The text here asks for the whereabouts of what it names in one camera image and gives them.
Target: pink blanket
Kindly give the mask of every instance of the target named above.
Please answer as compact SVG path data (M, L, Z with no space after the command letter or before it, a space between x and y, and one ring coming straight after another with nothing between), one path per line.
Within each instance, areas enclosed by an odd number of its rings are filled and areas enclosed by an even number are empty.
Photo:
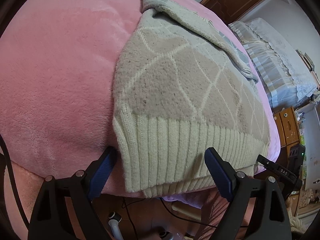
M174 1L212 20L245 53L212 11L194 0ZM0 133L15 163L63 178L107 145L117 147L114 70L140 17L141 0L28 0L21 7L0 39ZM267 157L275 161L280 140L260 82L258 90L271 133ZM120 159L103 193L142 197L124 191Z

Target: cream ribbed knit trim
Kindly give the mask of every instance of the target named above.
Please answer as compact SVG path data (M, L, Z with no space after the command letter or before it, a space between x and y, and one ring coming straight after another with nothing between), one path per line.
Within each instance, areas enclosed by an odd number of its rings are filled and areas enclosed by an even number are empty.
M122 104L113 124L126 167L126 191L144 190L146 197L213 185L204 164L204 152L209 147L221 153L234 169L246 167L248 176L253 176L257 153L266 156L268 150L268 145L251 134L199 122L136 115L127 104Z

